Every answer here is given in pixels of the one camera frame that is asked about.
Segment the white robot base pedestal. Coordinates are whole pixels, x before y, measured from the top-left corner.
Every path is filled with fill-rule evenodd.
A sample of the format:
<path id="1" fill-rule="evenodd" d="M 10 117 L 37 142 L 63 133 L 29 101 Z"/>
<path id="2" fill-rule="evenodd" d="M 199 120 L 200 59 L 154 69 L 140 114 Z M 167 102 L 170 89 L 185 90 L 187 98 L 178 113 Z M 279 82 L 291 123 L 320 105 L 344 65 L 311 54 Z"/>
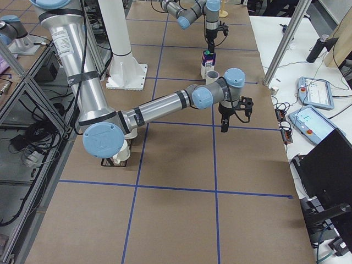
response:
<path id="1" fill-rule="evenodd" d="M 143 90 L 148 65 L 138 63 L 133 56 L 123 2 L 100 0 L 98 5 L 113 54 L 107 88 Z"/>

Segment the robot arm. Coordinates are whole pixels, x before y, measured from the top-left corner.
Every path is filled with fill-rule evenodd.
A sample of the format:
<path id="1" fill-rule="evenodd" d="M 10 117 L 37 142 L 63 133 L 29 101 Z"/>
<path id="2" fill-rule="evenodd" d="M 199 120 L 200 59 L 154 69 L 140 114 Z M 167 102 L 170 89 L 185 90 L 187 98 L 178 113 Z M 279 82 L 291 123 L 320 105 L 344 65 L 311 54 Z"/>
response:
<path id="1" fill-rule="evenodd" d="M 221 2 L 220 1 L 194 1 L 195 3 L 189 8 L 183 8 L 180 1 L 158 1 L 162 10 L 157 10 L 153 6 L 153 1 L 150 1 L 151 7 L 154 11 L 159 13 L 168 13 L 177 19 L 179 26 L 185 30 L 190 27 L 192 23 L 197 21 L 201 16 L 204 17 L 204 38 L 207 43 L 207 50 L 209 54 L 215 54 L 215 39 L 218 32 L 223 32 L 224 39 L 227 38 L 229 27 L 225 22 L 219 19 Z"/>
<path id="2" fill-rule="evenodd" d="M 51 33 L 67 82 L 73 89 L 75 104 L 80 110 L 82 142 L 90 155 L 97 158 L 116 156 L 124 161 L 130 155 L 126 135 L 136 137 L 134 133 L 138 127 L 188 107 L 206 109 L 219 103 L 222 133 L 228 131 L 232 115 L 242 123 L 250 122 L 253 102 L 251 98 L 240 95 L 245 74 L 237 68 L 226 70 L 213 83 L 191 85 L 131 110 L 116 111 L 106 101 L 100 74 L 87 46 L 88 22 L 83 1 L 30 2 L 35 6 L 41 25 Z M 215 63 L 214 39 L 217 32 L 223 31 L 225 36 L 228 35 L 228 26 L 219 20 L 220 1 L 195 1 L 188 9 L 177 2 L 161 1 L 160 6 L 177 19 L 182 29 L 187 29 L 199 17 L 205 17 L 208 49 L 203 51 L 201 70 L 202 78 L 205 78 L 205 73 L 210 73 Z M 147 65 L 139 64 L 133 57 L 122 1 L 98 1 L 98 6 L 111 47 L 107 87 L 142 90 Z"/>

